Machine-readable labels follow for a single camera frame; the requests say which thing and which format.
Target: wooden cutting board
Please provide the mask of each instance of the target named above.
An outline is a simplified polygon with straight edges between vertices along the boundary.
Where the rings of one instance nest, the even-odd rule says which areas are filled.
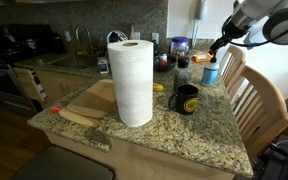
[[[88,117],[104,118],[115,105],[113,80],[103,79],[73,99],[67,109]]]
[[[68,110],[66,107],[63,107],[58,113],[60,114],[60,116],[62,116],[67,120],[90,127],[96,127],[98,123],[101,121],[101,119],[99,118],[92,118],[76,114]]]

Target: wooden floor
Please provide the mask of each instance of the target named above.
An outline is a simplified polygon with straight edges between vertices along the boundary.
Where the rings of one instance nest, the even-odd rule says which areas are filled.
[[[27,125],[29,118],[5,109],[0,102],[0,180],[10,179],[51,145],[42,131]]]

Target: paper towel roll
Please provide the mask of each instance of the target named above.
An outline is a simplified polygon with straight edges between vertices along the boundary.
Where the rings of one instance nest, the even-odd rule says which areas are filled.
[[[108,44],[121,120],[138,127],[153,116],[153,43],[129,40]]]

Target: mug logo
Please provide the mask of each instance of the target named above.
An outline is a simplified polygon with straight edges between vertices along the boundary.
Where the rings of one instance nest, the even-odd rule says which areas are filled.
[[[184,103],[184,109],[187,112],[193,112],[196,108],[197,98],[190,99]]]

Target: wooden chair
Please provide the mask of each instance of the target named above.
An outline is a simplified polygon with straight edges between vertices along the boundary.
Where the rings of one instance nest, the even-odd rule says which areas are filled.
[[[219,72],[223,77],[226,92],[229,96],[231,104],[233,103],[236,95],[236,91],[232,90],[232,80],[245,66],[245,59],[245,53],[240,48],[230,45],[220,63]]]
[[[276,86],[248,66],[235,77],[232,89],[241,88],[239,82],[244,79],[248,83],[233,105],[233,112],[248,156],[253,159],[288,126],[288,112]]]

